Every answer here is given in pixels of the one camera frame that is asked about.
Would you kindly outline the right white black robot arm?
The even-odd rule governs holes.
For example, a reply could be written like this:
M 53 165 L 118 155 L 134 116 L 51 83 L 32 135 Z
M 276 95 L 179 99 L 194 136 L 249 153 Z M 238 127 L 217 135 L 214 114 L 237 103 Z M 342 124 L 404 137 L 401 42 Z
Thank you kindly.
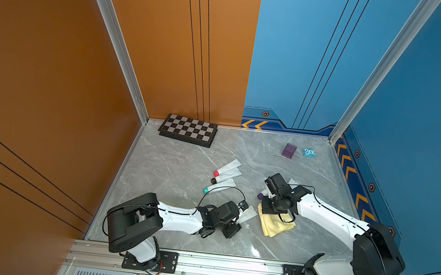
M 307 218 L 317 223 L 350 250 L 348 256 L 311 257 L 292 275 L 400 275 L 406 268 L 390 229 L 351 217 L 317 198 L 313 187 L 290 185 L 275 174 L 265 180 L 268 193 L 262 199 L 262 213 Z

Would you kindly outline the yellow microfibre cloth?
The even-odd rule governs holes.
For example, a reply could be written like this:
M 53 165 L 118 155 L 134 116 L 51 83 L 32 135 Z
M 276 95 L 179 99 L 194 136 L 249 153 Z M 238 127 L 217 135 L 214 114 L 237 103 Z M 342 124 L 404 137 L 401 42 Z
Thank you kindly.
M 285 220 L 285 222 L 283 222 L 277 214 L 264 214 L 262 212 L 261 203 L 258 205 L 257 208 L 264 236 L 272 238 L 277 234 L 280 234 L 284 231 L 289 231 L 296 226 L 296 224 L 291 221 L 291 217 L 288 214 L 284 214 L 281 216 L 282 219 Z

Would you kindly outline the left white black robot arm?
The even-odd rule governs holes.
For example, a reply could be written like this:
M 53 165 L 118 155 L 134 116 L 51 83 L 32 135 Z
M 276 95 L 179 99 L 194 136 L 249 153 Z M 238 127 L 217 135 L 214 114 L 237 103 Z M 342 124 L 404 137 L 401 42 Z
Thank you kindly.
M 220 231 L 230 239 L 241 229 L 238 219 L 248 208 L 246 201 L 229 201 L 220 207 L 177 208 L 158 201 L 155 193 L 147 193 L 109 209 L 102 229 L 108 237 L 109 252 L 124 252 L 141 268 L 154 270 L 162 263 L 155 233 L 175 231 L 204 239 Z

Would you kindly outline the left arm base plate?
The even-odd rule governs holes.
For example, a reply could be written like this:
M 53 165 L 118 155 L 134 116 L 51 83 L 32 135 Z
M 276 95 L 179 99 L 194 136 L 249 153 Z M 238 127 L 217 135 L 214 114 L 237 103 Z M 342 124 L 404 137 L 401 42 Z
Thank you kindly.
M 179 253 L 173 251 L 159 251 L 152 259 L 148 261 L 138 261 L 136 256 L 126 253 L 122 268 L 135 269 L 138 271 L 150 271 L 155 273 L 174 274 L 178 263 Z

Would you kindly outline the dark blue cap tube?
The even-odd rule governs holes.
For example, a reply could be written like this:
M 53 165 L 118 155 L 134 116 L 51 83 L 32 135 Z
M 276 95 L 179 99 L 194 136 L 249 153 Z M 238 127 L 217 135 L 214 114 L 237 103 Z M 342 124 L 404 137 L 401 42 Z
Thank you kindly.
M 250 219 L 255 218 L 257 216 L 258 216 L 257 211 L 252 206 L 249 206 L 248 209 L 240 212 L 237 223 L 238 224 L 245 223 L 245 222 L 249 221 Z

